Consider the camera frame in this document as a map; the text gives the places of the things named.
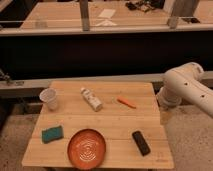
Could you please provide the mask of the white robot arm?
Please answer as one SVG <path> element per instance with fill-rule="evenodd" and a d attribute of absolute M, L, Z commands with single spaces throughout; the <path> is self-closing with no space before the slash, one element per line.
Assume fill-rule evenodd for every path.
<path fill-rule="evenodd" d="M 166 71 L 163 86 L 156 95 L 159 105 L 174 108 L 185 99 L 213 118 L 213 90 L 201 83 L 203 74 L 202 66 L 196 62 Z"/>

